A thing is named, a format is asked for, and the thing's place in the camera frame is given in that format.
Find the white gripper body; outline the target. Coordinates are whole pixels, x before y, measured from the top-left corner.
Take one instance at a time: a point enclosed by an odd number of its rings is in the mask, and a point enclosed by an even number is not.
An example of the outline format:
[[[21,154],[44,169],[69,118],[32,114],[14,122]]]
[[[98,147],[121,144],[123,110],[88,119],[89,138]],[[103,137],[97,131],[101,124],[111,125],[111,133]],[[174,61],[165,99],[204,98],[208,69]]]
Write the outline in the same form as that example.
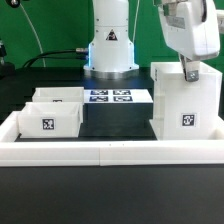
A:
[[[154,0],[166,45],[192,60],[219,55],[220,37],[213,0]]]

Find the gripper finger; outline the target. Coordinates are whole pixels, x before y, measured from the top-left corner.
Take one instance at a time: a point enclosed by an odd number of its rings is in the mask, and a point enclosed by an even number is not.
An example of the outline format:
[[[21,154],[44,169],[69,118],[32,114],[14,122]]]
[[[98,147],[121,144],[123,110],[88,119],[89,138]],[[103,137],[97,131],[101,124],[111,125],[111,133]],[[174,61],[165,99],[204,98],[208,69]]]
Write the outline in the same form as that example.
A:
[[[187,57],[182,56],[181,64],[187,82],[196,82],[199,80],[199,61],[192,61]]]

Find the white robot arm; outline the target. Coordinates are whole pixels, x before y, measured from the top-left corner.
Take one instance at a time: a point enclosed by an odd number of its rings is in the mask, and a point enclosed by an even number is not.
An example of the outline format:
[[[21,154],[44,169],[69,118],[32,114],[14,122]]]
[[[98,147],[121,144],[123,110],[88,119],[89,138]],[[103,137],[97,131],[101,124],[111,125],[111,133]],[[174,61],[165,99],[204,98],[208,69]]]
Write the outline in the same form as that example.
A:
[[[85,73],[119,79],[139,66],[128,36],[128,0],[92,0],[94,38],[87,48]],[[153,0],[166,45],[179,54],[185,80],[199,79],[199,62],[220,51],[217,10],[213,0]]]

